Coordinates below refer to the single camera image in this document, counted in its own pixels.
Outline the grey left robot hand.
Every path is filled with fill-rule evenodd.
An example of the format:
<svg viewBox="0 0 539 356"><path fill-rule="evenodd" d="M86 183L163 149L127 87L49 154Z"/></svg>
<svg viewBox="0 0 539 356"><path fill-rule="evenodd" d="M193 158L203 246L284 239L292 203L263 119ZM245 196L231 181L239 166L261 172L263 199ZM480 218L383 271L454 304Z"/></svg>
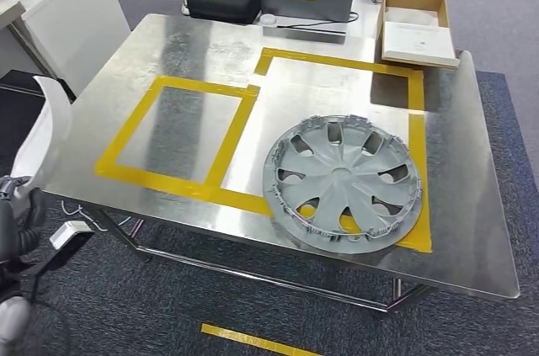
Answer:
<svg viewBox="0 0 539 356"><path fill-rule="evenodd" d="M29 180L29 177L1 178L1 263L26 255L37 245L36 237L32 230L18 229L11 204L16 188Z"/></svg>

